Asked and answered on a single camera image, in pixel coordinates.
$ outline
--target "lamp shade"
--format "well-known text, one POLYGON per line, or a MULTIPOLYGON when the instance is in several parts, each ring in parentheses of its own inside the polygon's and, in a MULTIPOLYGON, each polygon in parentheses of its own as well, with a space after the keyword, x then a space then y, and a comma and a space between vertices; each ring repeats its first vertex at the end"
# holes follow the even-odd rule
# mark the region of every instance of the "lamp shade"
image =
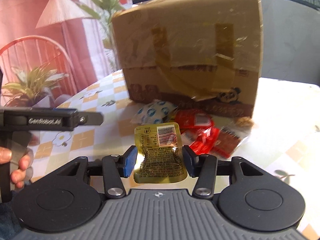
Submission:
POLYGON ((71 0, 49 0, 36 28, 77 18, 91 18, 91 15, 81 10, 71 0))

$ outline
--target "barcode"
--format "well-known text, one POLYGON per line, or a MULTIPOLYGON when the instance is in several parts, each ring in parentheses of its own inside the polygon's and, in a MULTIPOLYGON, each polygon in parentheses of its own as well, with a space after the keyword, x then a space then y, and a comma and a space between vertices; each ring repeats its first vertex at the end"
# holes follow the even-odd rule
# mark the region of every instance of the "barcode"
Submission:
POLYGON ((177 143, 177 135, 174 125, 157 127, 159 147, 177 143))
POLYGON ((223 131, 223 132, 225 132, 225 133, 227 133, 227 134, 230 134, 230 135, 231 135, 232 137, 234 137, 234 138, 237 138, 237 139, 240 138, 238 135, 236 135, 235 132, 231 131, 231 130, 228 129, 227 127, 223 127, 223 128, 221 129, 221 131, 223 131))

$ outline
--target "hand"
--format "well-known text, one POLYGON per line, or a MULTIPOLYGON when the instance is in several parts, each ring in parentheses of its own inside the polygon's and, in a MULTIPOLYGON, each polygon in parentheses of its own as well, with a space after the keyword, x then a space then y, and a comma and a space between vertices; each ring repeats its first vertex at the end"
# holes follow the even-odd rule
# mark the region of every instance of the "hand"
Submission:
MULTIPOLYGON (((29 143, 30 146, 39 144, 39 139, 35 136, 31 138, 31 142, 29 143)), ((0 147, 0 164, 7 163, 12 158, 11 150, 0 147)), ((33 153, 31 149, 27 149, 26 155, 24 155, 19 160, 19 169, 13 171, 11 173, 11 181, 15 184, 16 188, 23 188, 24 180, 31 179, 32 177, 32 170, 28 169, 31 167, 33 162, 33 153)))

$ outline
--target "screw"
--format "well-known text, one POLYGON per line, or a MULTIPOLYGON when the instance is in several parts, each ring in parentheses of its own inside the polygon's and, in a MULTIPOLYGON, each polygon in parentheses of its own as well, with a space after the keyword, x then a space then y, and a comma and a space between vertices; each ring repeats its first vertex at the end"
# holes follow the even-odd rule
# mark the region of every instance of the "screw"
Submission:
POLYGON ((206 187, 200 187, 196 189, 196 194, 199 196, 208 196, 211 194, 211 190, 206 187))
POLYGON ((112 187, 108 189, 108 194, 111 196, 120 196, 123 193, 123 190, 118 187, 112 187))
POLYGON ((85 122, 87 122, 86 117, 85 116, 81 116, 80 117, 80 123, 85 123, 85 122))

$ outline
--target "red chair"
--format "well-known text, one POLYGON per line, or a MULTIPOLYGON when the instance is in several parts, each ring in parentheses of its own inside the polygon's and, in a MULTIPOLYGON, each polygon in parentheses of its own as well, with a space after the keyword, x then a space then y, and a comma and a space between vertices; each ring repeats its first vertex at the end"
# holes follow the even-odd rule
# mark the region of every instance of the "red chair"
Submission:
MULTIPOLYGON (((56 41, 44 36, 25 36, 11 41, 0 49, 0 66, 3 72, 2 85, 8 82, 18 82, 11 67, 19 67, 25 72, 31 71, 45 63, 57 69, 58 73, 67 73, 69 76, 59 81, 59 88, 52 90, 54 99, 61 95, 73 96, 77 93, 76 83, 72 76, 72 62, 66 50, 56 41)), ((1 105, 9 100, 1 97, 1 105)))

